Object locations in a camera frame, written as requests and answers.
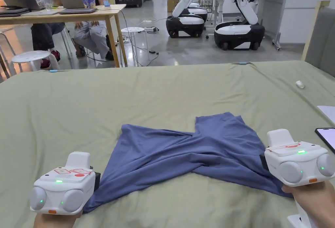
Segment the human hand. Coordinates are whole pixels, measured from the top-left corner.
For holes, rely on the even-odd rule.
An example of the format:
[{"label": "human hand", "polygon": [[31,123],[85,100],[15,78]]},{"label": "human hand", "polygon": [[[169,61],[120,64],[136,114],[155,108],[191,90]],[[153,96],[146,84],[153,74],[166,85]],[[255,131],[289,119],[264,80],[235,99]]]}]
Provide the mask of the human hand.
[{"label": "human hand", "polygon": [[76,215],[36,214],[33,228],[72,228],[82,211]]},{"label": "human hand", "polygon": [[335,227],[335,190],[329,181],[298,187],[283,185],[282,190],[292,193],[298,204],[322,228]]},{"label": "human hand", "polygon": [[75,24],[74,24],[74,29],[81,29],[82,27],[83,27],[84,25],[83,25],[83,22],[76,22]]},{"label": "human hand", "polygon": [[99,25],[99,21],[98,20],[94,20],[91,23],[92,23],[92,26],[98,26]]}]

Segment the jeans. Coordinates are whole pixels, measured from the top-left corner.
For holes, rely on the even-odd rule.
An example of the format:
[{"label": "jeans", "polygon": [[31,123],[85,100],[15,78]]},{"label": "jeans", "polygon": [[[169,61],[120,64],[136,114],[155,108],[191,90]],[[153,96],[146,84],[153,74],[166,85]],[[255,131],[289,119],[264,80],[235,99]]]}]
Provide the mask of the jeans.
[{"label": "jeans", "polygon": [[44,23],[33,24],[31,27],[32,47],[34,51],[54,48],[52,36],[60,33],[65,27],[65,23]]},{"label": "jeans", "polygon": [[80,29],[75,29],[73,40],[92,52],[99,53],[101,59],[104,59],[109,51],[106,42],[106,22],[99,20],[97,26],[92,26],[90,21],[83,21],[82,23],[83,26]]}]

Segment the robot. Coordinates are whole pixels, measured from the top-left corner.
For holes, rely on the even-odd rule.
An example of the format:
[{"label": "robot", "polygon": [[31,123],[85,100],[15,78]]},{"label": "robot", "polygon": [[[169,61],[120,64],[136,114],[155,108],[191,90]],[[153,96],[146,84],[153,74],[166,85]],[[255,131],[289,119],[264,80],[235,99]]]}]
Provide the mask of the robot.
[{"label": "robot", "polygon": [[166,20],[167,31],[171,38],[179,36],[201,36],[205,20],[195,14],[183,14],[192,0],[180,0],[172,11],[172,15]]},{"label": "robot", "polygon": [[30,194],[30,210],[56,215],[75,215],[99,188],[100,173],[90,166],[90,154],[73,152],[65,167],[42,175]]},{"label": "robot", "polygon": [[[319,183],[335,176],[334,158],[316,144],[295,142],[285,129],[267,133],[269,147],[261,154],[263,167],[283,184],[296,187]],[[295,201],[298,215],[288,216],[291,228],[317,228],[313,219]]]},{"label": "robot", "polygon": [[254,0],[232,0],[245,20],[220,23],[215,27],[215,44],[223,50],[257,50],[264,37],[265,28],[258,23]]},{"label": "robot", "polygon": [[201,8],[196,2],[191,2],[187,8],[183,9],[182,14],[195,14],[200,16],[204,21],[207,20],[208,12],[206,9]]}]

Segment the handheld controller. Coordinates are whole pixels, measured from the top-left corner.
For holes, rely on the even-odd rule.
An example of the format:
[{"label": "handheld controller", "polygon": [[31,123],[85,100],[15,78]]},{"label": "handheld controller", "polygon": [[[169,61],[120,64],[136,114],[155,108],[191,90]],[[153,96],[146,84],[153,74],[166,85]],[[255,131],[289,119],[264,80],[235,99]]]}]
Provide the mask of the handheld controller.
[{"label": "handheld controller", "polygon": [[[288,130],[267,133],[269,147],[261,154],[263,167],[283,184],[296,187],[319,183],[335,176],[335,162],[328,151],[316,144],[295,142]],[[288,216],[291,227],[316,228],[296,202],[299,214]]]},{"label": "handheld controller", "polygon": [[90,154],[73,152],[65,167],[42,175],[30,194],[30,210],[38,213],[74,215],[79,213],[99,187],[100,173],[90,166]]}]

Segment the concrete floor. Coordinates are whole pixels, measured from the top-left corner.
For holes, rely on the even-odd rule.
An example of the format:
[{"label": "concrete floor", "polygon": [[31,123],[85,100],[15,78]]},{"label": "concrete floor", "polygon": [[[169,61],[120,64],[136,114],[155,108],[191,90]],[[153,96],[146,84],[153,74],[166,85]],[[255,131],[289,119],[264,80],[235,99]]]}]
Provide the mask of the concrete floor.
[{"label": "concrete floor", "polygon": [[[127,26],[150,27],[155,26],[159,28],[157,34],[148,34],[149,49],[159,52],[158,58],[153,60],[150,66],[164,66],[164,65],[190,65],[190,64],[208,64],[208,63],[232,63],[239,61],[285,61],[285,60],[299,60],[303,52],[303,45],[284,46],[281,51],[272,46],[270,39],[264,39],[262,45],[257,51],[252,50],[232,50],[223,51],[219,49],[212,36],[209,39],[205,38],[206,33],[211,33],[213,30],[204,31],[200,38],[176,38],[171,39],[166,31],[165,18],[169,15],[167,13],[167,0],[151,0],[146,1],[141,8],[126,8],[123,10],[127,21]],[[123,15],[120,14],[121,27],[126,27],[126,22]],[[145,22],[143,20],[152,20],[156,22]],[[67,23],[67,28],[70,30],[70,35],[73,34],[74,24]],[[10,26],[0,27],[0,31]],[[5,32],[9,38],[11,45],[16,54],[32,50],[30,25],[23,25],[15,27],[13,30]],[[114,62],[94,61],[93,59],[83,57],[77,58],[75,56],[75,49],[72,44],[72,55],[68,58],[61,35],[54,35],[55,48],[61,53],[61,61],[59,62],[61,69],[87,69],[87,68],[110,68],[114,67]],[[146,48],[145,38],[143,33],[136,36],[136,43],[139,48]],[[9,61],[11,73],[14,74],[20,70],[17,64],[10,63],[12,53],[4,37],[0,35],[0,46],[4,51],[6,59]],[[127,60],[129,66],[135,66],[131,44],[125,44]],[[147,51],[138,49],[138,62],[142,65],[148,65],[150,60],[157,57],[156,54],[150,54],[148,59]],[[100,60],[99,55],[95,55],[95,59]],[[23,65],[23,71],[31,71],[30,64]],[[3,70],[0,70],[0,82],[6,79]]]}]

